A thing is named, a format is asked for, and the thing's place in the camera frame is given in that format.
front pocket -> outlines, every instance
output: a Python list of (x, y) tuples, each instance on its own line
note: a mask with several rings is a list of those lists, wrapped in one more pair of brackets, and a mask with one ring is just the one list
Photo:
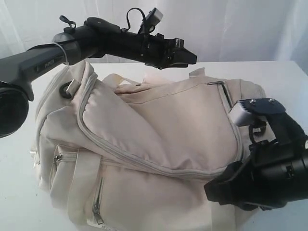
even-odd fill
[(242, 157), (221, 85), (193, 78), (138, 94), (143, 95), (120, 98), (92, 76), (82, 96), (80, 129), (116, 161), (165, 176), (204, 179)]

screw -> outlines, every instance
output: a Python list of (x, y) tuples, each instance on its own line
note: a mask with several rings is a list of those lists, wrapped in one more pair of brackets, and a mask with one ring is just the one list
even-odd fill
[(255, 103), (256, 103), (256, 100), (255, 100), (255, 99), (251, 99), (249, 102), (250, 102), (251, 104), (255, 104)]

white curtain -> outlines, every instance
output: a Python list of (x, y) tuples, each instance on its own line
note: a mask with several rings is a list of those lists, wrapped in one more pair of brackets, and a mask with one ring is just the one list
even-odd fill
[[(200, 62), (294, 60), (308, 73), (307, 0), (0, 0), (0, 57), (50, 42), (66, 26), (61, 14), (77, 26), (95, 16), (126, 27), (131, 7), (157, 7), (164, 17), (156, 32), (184, 39)], [(137, 32), (140, 13), (129, 16)]]

cream duffel bag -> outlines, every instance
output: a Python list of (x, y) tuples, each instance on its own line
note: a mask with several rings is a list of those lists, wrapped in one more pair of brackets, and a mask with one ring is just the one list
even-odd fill
[(123, 80), (100, 81), (80, 62), (46, 89), (32, 154), (52, 205), (110, 231), (235, 230), (234, 207), (209, 202), (203, 186), (249, 154), (248, 128), (227, 113), (263, 89), (204, 69), (174, 83)]

white table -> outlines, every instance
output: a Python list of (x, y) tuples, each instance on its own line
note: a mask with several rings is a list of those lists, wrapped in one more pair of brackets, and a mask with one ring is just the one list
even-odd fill
[[(198, 63), (185, 69), (162, 71), (143, 64), (93, 64), (100, 79), (117, 73), (135, 81), (144, 75), (160, 75), (173, 81), (186, 79), (188, 73), (205, 67), (217, 78), (242, 78), (260, 84), (269, 97), (280, 101), (308, 133), (308, 76), (292, 61)], [(75, 231), (96, 230), (75, 227), (66, 216), (51, 207), (47, 193), (37, 188), (29, 148), (34, 140), (34, 113), (52, 76), (50, 71), (33, 83), (35, 100), (30, 104), (24, 125), (13, 135), (0, 139), (0, 230)], [(238, 226), (240, 231), (305, 230), (308, 227), (308, 200), (289, 203), (285, 208), (258, 212)]]

